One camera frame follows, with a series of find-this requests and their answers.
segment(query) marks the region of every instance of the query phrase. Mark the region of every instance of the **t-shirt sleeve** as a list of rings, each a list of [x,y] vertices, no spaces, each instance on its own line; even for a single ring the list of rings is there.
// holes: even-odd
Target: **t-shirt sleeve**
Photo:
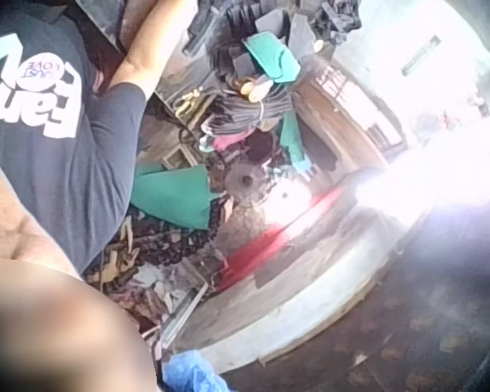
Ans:
[[[122,83],[108,90],[88,110],[96,157],[109,166],[114,186],[127,197],[134,179],[145,106],[144,92],[134,84]]]

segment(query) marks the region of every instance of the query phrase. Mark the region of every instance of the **rope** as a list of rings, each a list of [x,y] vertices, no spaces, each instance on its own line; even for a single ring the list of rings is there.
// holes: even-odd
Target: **rope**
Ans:
[[[292,110],[291,93],[282,85],[276,85],[259,106],[241,96],[218,96],[207,126],[215,136],[233,135],[256,127],[264,118],[282,117],[288,110]]]

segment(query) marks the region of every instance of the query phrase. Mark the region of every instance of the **concrete floor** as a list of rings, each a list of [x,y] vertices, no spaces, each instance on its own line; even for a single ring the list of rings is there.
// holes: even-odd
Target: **concrete floor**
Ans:
[[[240,392],[459,390],[490,350],[490,203],[433,211],[364,302]]]

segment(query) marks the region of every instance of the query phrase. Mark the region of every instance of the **red stain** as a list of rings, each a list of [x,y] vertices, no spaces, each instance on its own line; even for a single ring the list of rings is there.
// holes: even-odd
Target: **red stain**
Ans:
[[[222,292],[252,274],[287,243],[314,225],[336,203],[342,187],[314,197],[311,207],[286,226],[271,225],[265,232],[239,248],[227,258],[229,268],[221,271],[222,280],[216,289]]]

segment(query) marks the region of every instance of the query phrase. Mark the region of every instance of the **green cloth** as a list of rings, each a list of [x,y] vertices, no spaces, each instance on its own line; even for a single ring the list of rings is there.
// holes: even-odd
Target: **green cloth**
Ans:
[[[300,127],[297,125],[296,112],[294,110],[285,113],[279,144],[287,149],[293,163],[305,161]]]
[[[270,31],[243,40],[267,76],[276,83],[294,82],[301,67],[291,51]]]
[[[207,169],[152,172],[137,176],[131,203],[159,219],[190,229],[208,229],[211,200]]]
[[[144,163],[136,167],[136,177],[144,174],[159,173],[165,171],[166,168],[161,163]]]

